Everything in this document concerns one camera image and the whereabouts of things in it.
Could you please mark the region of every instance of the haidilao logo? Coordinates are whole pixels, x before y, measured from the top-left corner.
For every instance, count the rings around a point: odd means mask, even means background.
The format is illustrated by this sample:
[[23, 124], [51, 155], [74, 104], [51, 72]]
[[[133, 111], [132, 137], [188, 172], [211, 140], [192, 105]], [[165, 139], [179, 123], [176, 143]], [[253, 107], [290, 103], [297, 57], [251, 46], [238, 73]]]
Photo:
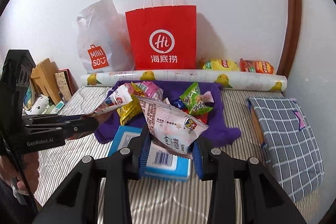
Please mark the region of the haidilao logo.
[[166, 30], [156, 30], [149, 37], [149, 44], [158, 53], [166, 54], [171, 52], [175, 45], [173, 35]]

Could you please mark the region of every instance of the blue box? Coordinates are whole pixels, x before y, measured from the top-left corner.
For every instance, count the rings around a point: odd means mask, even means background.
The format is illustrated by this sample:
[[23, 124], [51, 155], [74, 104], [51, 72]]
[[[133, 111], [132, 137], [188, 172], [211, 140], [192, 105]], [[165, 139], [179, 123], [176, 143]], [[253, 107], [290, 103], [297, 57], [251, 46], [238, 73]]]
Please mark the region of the blue box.
[[[139, 136], [141, 131], [141, 128], [120, 126], [108, 156], [127, 147], [130, 139]], [[190, 160], [172, 155], [164, 148], [152, 143], [144, 176], [163, 180], [187, 181], [190, 176]]]

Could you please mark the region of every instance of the purple towel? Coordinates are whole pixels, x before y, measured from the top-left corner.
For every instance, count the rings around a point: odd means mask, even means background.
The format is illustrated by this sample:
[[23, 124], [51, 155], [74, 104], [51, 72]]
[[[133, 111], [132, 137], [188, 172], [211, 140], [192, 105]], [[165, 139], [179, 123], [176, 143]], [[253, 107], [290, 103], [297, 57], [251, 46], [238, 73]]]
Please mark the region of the purple towel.
[[[115, 84], [112, 93], [117, 87], [131, 81], [118, 81]], [[192, 84], [192, 82], [176, 82], [176, 81], [153, 81], [158, 87], [163, 89], [163, 98], [168, 98], [170, 102], [179, 99], [180, 95]], [[212, 142], [215, 147], [221, 147], [233, 143], [241, 135], [239, 128], [227, 128], [223, 118], [224, 105], [221, 100], [220, 85], [216, 83], [198, 83], [201, 94], [206, 91], [211, 91], [214, 104], [213, 110], [208, 115], [209, 128], [202, 134]], [[142, 128], [146, 120], [143, 114], [133, 117], [128, 123], [128, 126]], [[120, 126], [120, 117], [116, 111], [95, 131], [95, 136], [100, 143], [107, 143], [113, 140]]]

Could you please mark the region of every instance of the yellow chip bag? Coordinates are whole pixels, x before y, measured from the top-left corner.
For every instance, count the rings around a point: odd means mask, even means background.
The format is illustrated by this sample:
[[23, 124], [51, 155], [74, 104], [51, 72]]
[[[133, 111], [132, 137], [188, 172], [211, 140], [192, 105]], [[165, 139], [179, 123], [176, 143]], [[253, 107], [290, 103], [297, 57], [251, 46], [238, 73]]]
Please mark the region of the yellow chip bag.
[[210, 59], [210, 61], [204, 63], [203, 69], [240, 71], [236, 62], [220, 59]]
[[122, 126], [125, 125], [134, 116], [142, 113], [142, 109], [136, 95], [146, 97], [143, 90], [140, 89], [136, 84], [125, 83], [125, 86], [128, 88], [128, 93], [131, 95], [133, 101], [117, 109], [117, 112], [120, 116], [120, 124]]

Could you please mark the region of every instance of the mattress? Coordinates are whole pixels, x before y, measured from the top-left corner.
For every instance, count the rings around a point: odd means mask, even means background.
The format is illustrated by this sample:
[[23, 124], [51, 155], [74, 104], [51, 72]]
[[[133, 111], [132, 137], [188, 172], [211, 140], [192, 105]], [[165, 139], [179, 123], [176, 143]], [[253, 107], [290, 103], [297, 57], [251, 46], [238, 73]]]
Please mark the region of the mattress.
[[[94, 109], [104, 98], [107, 87], [81, 87], [61, 114], [83, 114]], [[279, 96], [279, 93], [252, 92], [245, 90], [224, 90], [224, 119], [228, 127], [239, 127], [241, 138], [232, 145], [221, 147], [231, 157], [246, 160], [254, 156], [264, 162], [256, 134], [254, 133], [250, 113], [245, 99], [251, 96]], [[93, 134], [78, 140], [66, 141], [62, 147], [40, 151], [40, 178], [35, 193], [36, 200], [43, 206], [53, 191], [85, 155], [95, 159], [107, 156], [111, 143], [100, 144]], [[198, 180], [192, 165], [187, 182], [163, 181], [144, 178], [129, 181], [129, 196], [133, 223], [160, 224], [205, 224], [211, 196], [211, 181]], [[105, 179], [101, 182], [98, 208], [98, 223], [103, 223], [103, 200]], [[295, 203], [307, 222], [319, 208], [318, 189]], [[242, 222], [242, 207], [239, 181], [236, 180], [236, 223]]]

